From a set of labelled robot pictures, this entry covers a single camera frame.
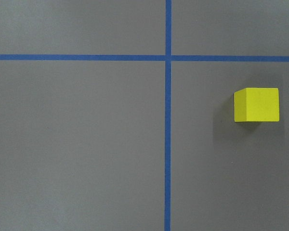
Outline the yellow cube block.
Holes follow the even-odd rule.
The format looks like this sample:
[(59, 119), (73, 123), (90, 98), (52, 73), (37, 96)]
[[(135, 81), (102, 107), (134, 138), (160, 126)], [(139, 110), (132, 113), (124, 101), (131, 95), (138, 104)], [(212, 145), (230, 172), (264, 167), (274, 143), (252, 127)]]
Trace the yellow cube block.
[(278, 88), (244, 88), (234, 93), (235, 122), (278, 122)]

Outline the blue tape line crosswise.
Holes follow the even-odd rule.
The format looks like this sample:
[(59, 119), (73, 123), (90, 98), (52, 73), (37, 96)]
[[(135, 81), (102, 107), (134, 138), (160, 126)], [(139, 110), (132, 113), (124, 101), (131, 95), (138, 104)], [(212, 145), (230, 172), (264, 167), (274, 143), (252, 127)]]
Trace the blue tape line crosswise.
[(244, 55), (116, 55), (116, 54), (0, 54), (2, 60), (25, 61), (173, 61), (173, 62), (287, 62), (289, 56)]

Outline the blue tape line lengthwise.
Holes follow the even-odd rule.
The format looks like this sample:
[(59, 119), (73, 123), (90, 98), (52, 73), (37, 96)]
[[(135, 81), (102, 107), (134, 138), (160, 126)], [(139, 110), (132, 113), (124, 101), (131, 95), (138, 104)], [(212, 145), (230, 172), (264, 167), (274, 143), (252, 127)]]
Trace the blue tape line lengthwise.
[(165, 132), (164, 132), (164, 230), (171, 230), (171, 17), (172, 2), (165, 4)]

